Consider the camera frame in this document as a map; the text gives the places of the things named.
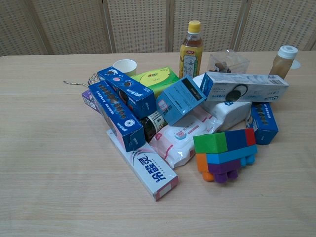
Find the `plastic bottle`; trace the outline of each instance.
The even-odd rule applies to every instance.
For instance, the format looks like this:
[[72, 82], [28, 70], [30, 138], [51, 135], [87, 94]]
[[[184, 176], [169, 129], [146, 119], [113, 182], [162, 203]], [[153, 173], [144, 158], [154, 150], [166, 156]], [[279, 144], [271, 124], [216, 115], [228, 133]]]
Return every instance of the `plastic bottle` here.
[[199, 75], [201, 65], [203, 43], [200, 36], [201, 22], [190, 21], [188, 34], [180, 48], [179, 78], [189, 74], [192, 77]]
[[281, 48], [277, 52], [277, 56], [273, 61], [273, 66], [269, 75], [279, 75], [282, 79], [284, 79], [292, 66], [297, 52], [297, 48], [293, 46], [281, 46]]
[[151, 115], [144, 117], [140, 120], [144, 127], [145, 139], [147, 142], [153, 138], [153, 136], [163, 127], [167, 125], [167, 122], [163, 119], [162, 115], [156, 111]]

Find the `woven panel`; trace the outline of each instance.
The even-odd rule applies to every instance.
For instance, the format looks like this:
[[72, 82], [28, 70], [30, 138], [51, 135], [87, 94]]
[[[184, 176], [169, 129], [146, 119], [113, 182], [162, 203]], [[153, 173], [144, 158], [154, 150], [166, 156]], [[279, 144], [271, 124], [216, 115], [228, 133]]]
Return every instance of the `woven panel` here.
[[117, 53], [165, 52], [165, 0], [108, 0]]
[[0, 56], [43, 54], [19, 0], [0, 0]]
[[277, 51], [284, 44], [310, 50], [315, 31], [315, 0], [253, 0], [239, 51]]
[[32, 0], [54, 54], [110, 53], [100, 0]]
[[241, 0], [175, 0], [173, 52], [178, 52], [187, 34], [188, 23], [202, 23], [204, 51], [230, 48]]

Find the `white paper cup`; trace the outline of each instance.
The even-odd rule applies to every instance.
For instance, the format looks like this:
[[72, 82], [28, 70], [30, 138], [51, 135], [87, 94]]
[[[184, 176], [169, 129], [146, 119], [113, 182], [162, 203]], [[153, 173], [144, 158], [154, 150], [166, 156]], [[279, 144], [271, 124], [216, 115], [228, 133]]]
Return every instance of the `white paper cup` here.
[[113, 64], [113, 67], [128, 76], [136, 75], [137, 63], [131, 59], [118, 60]]

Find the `red block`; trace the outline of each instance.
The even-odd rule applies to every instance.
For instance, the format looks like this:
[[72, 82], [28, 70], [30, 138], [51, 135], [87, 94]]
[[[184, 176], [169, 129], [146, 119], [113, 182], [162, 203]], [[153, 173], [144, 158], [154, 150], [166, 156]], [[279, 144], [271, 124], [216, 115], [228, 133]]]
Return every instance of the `red block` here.
[[245, 135], [247, 140], [247, 146], [252, 146], [256, 144], [255, 133], [253, 128], [245, 129]]

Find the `wooden table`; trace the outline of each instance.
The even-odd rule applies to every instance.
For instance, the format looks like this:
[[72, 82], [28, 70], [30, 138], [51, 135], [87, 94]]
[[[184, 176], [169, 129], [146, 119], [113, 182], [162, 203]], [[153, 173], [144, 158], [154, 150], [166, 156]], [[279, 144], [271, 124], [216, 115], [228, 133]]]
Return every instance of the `wooden table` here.
[[[275, 52], [245, 52], [248, 72], [269, 72]], [[209, 53], [203, 54], [201, 71]], [[195, 158], [154, 202], [83, 103], [92, 73], [118, 59], [137, 72], [178, 53], [0, 58], [0, 236], [312, 236], [316, 233], [316, 51], [300, 52], [285, 96], [272, 104], [279, 133], [225, 185], [203, 181]]]

